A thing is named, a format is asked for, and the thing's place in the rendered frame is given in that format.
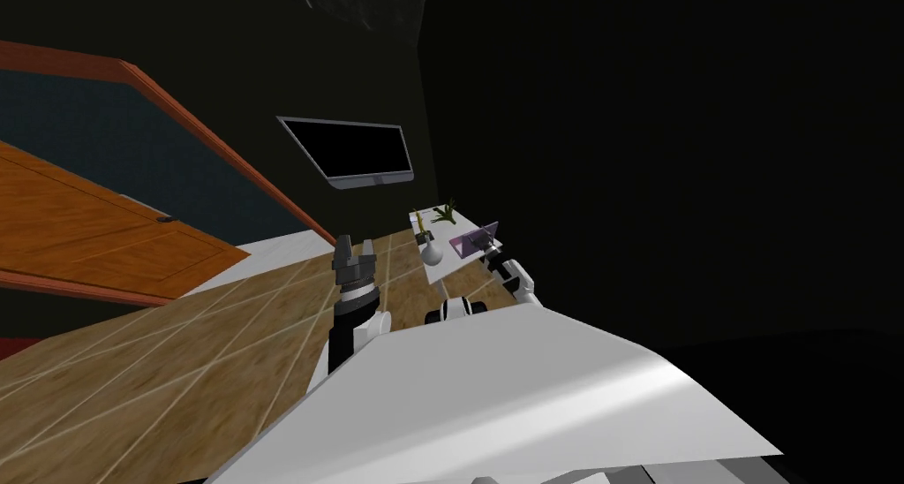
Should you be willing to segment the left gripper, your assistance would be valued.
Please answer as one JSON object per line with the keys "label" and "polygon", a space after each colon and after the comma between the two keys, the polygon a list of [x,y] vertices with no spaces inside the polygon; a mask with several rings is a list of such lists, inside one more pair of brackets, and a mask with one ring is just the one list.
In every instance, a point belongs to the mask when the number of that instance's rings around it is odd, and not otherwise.
{"label": "left gripper", "polygon": [[336,238],[335,254],[332,260],[336,285],[358,283],[372,279],[376,272],[376,256],[373,241],[365,239],[361,244],[361,254],[353,255],[350,235]]}

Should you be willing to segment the black wall television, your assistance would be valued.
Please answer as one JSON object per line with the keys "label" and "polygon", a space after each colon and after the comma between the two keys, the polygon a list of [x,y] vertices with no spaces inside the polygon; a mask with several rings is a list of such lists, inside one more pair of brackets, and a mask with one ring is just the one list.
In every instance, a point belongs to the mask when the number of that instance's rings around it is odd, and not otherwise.
{"label": "black wall television", "polygon": [[338,190],[410,182],[414,169],[399,125],[304,117],[277,120]]}

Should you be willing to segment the orange wooden door leaf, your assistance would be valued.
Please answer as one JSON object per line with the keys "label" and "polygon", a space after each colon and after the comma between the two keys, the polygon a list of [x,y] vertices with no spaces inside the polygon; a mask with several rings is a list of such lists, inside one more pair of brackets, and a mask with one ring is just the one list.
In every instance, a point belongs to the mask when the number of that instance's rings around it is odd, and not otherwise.
{"label": "orange wooden door leaf", "polygon": [[247,256],[0,141],[0,286],[162,306]]}

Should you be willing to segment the white table with plants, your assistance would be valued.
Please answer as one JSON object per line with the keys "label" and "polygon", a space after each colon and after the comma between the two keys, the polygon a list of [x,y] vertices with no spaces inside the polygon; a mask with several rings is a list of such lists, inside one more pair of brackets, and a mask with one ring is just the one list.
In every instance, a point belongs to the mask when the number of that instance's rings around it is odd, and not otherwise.
{"label": "white table with plants", "polygon": [[448,220],[435,222],[440,218],[438,209],[445,212],[446,207],[424,208],[409,213],[418,251],[426,265],[427,282],[432,285],[438,285],[441,279],[477,261],[484,254],[470,238],[472,233],[477,238],[481,226],[461,215],[456,208],[452,210],[455,223]]}

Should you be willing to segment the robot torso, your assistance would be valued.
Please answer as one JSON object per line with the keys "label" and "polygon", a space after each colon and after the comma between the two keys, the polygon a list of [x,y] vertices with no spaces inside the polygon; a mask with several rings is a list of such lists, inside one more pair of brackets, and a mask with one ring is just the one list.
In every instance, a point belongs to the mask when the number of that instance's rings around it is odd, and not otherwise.
{"label": "robot torso", "polygon": [[376,336],[207,484],[420,484],[771,456],[639,344],[533,304]]}

